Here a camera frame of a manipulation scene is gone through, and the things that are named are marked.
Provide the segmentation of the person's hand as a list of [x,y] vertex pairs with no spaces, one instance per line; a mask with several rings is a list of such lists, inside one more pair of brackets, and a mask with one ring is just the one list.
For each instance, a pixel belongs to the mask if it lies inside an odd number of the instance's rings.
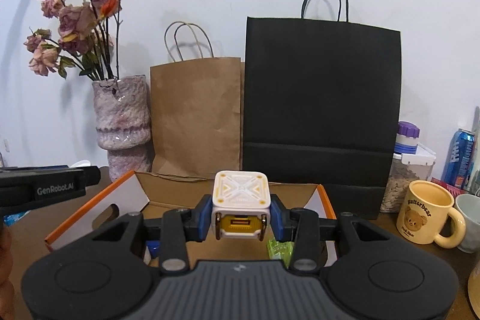
[[1,227],[0,315],[3,320],[12,320],[15,318],[15,289],[9,280],[13,267],[11,235],[4,225]]

